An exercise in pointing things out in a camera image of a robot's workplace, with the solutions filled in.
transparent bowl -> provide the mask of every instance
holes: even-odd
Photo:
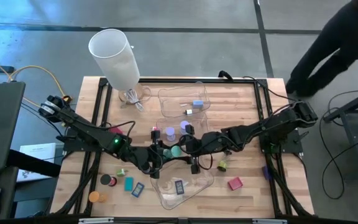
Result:
[[[157,120],[156,127],[159,128],[161,133],[161,140],[164,144],[172,146],[179,141],[180,136],[183,135],[180,123],[182,121],[189,122],[195,130],[194,137],[201,139],[204,133],[208,132],[208,118],[205,113],[198,113],[192,115],[184,115],[174,118],[161,118]],[[168,140],[166,134],[166,128],[173,127],[175,130],[175,139],[173,141]]]
[[[202,112],[211,106],[204,83],[196,82],[188,86],[161,89],[158,91],[161,113],[164,117],[172,118],[184,115],[186,110],[193,114]],[[202,108],[193,108],[193,101],[203,101]]]
[[[181,180],[184,194],[178,195],[175,181]],[[172,161],[160,171],[159,179],[150,179],[155,193],[160,198],[163,208],[171,210],[200,193],[214,182],[214,176],[209,171],[201,170],[199,174],[191,174],[190,165],[184,161]]]

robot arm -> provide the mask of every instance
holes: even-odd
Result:
[[[159,131],[152,131],[153,143],[150,146],[131,146],[132,139],[129,136],[110,133],[108,128],[91,124],[57,96],[49,96],[47,101],[42,103],[39,113],[53,123],[64,122],[74,130],[75,137],[60,137],[61,141],[76,141],[81,144],[80,148],[83,151],[103,151],[124,162],[131,162],[143,173],[150,174],[152,178],[158,178],[158,170],[164,163],[172,160],[163,156],[163,150],[171,147],[159,140]],[[199,156],[226,150],[242,151],[252,138],[262,134],[268,135],[271,143],[278,144],[295,128],[310,127],[317,119],[310,105],[299,101],[262,121],[248,126],[224,128],[221,132],[208,132],[203,134],[201,139],[192,136],[194,129],[188,125],[186,130],[189,134],[182,136],[175,145],[186,147],[187,159],[183,157],[179,159],[192,165],[192,173],[199,173],[200,168],[196,162]]]

concrete floor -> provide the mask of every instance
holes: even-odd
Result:
[[[320,30],[325,22],[348,0],[259,0],[266,29]],[[253,0],[0,0],[0,24],[32,24],[95,27],[230,28],[258,29]],[[102,75],[88,52],[95,32],[50,32],[0,30],[0,64],[20,68],[40,65],[60,80],[65,92],[78,96],[85,75]],[[259,34],[127,32],[142,76],[215,77],[226,70],[234,77],[267,77]],[[273,75],[288,80],[291,70],[306,52],[316,35],[267,34]],[[59,92],[53,80],[42,71],[26,70],[18,80],[26,82],[25,95],[43,102]],[[0,75],[0,82],[6,81]],[[329,99],[341,92],[358,90],[358,62],[326,89],[308,99],[321,116]],[[356,94],[339,97],[341,106]],[[329,156],[321,143],[318,126],[304,138],[305,163],[315,213],[324,218],[358,221],[358,183],[346,184],[339,200],[325,196],[321,173]],[[323,134],[333,154],[349,146],[344,130],[323,125]],[[12,142],[24,144],[56,141],[56,133],[39,119],[22,110]],[[351,154],[339,159],[345,169]],[[328,170],[327,189],[334,194],[341,185],[334,167]],[[17,217],[28,214],[18,205]]]

pink block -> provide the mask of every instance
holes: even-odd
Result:
[[[240,187],[242,187],[242,182],[239,177],[236,177],[236,178],[230,180],[228,182],[228,184],[229,184],[229,187],[231,188],[231,190],[236,190],[236,189],[239,189]]]

blue block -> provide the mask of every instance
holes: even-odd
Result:
[[[262,171],[264,172],[264,176],[265,176],[266,180],[270,180],[272,178],[272,176],[270,175],[270,172],[269,172],[269,168],[267,168],[267,166],[264,166],[262,168]]]
[[[177,189],[177,195],[181,195],[185,193],[185,189],[183,188],[183,183],[181,180],[175,181],[175,187]]]
[[[143,188],[144,188],[144,185],[141,184],[140,182],[138,182],[136,184],[134,191],[131,194],[135,197],[139,197],[140,193],[142,193],[142,191],[143,191]]]
[[[132,191],[133,187],[134,187],[134,178],[125,177],[124,191]]]
[[[193,100],[193,109],[200,109],[204,106],[204,102],[202,100]]]

